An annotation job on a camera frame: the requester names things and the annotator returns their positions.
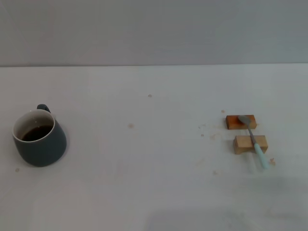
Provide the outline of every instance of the spoon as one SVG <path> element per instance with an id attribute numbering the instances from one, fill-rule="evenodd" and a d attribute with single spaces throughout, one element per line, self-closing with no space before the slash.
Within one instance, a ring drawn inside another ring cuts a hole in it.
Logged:
<path id="1" fill-rule="evenodd" d="M 256 153 L 258 154 L 259 156 L 259 159 L 261 161 L 261 164 L 263 166 L 264 169 L 268 169 L 269 168 L 269 164 L 264 156 L 264 153 L 262 152 L 261 148 L 260 148 L 260 145 L 257 143 L 254 135 L 252 134 L 251 130 L 250 130 L 250 127 L 249 127 L 249 124 L 251 123 L 251 120 L 250 118 L 248 118 L 247 116 L 244 116 L 244 115 L 239 115 L 238 116 L 239 120 L 243 123 L 243 124 L 246 124 L 247 127 L 248 127 L 248 131 L 249 131 L 249 134 L 250 134 L 250 137 L 251 137 L 251 140 L 252 140 L 252 143 L 254 144 L 254 147 L 255 147 L 255 151 Z"/>

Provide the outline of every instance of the dark gray mug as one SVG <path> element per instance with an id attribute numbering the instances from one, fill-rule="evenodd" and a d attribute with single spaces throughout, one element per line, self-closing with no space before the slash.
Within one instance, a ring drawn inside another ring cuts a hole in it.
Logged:
<path id="1" fill-rule="evenodd" d="M 26 134 L 40 126 L 52 126 L 52 129 L 40 139 L 23 140 Z M 44 104 L 38 105 L 37 110 L 24 114 L 16 121 L 13 127 L 13 137 L 21 157 L 37 167 L 44 167 L 56 162 L 66 149 L 65 134 Z"/>

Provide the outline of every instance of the stain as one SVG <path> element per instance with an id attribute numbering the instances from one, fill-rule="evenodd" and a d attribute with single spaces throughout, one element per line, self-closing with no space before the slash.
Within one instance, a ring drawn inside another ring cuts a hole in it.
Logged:
<path id="1" fill-rule="evenodd" d="M 197 163 L 196 163 L 196 167 L 200 166 L 201 164 L 203 164 L 205 161 L 204 158 L 202 158 L 201 160 L 198 160 Z"/>
<path id="2" fill-rule="evenodd" d="M 216 136 L 216 134 L 210 135 L 210 139 L 214 141 L 215 140 L 215 136 Z"/>
<path id="3" fill-rule="evenodd" d="M 276 162 L 275 162 L 275 159 L 274 159 L 274 158 L 270 159 L 269 163 L 270 163 L 271 165 L 273 165 L 273 166 L 276 165 Z"/>

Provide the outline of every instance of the coffee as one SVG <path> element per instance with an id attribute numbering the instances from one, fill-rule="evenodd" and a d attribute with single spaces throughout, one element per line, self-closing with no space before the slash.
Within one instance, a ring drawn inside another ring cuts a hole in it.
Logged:
<path id="1" fill-rule="evenodd" d="M 46 136 L 52 129 L 53 126 L 44 125 L 37 128 L 30 130 L 24 137 L 22 138 L 23 141 L 36 141 L 40 138 Z"/>

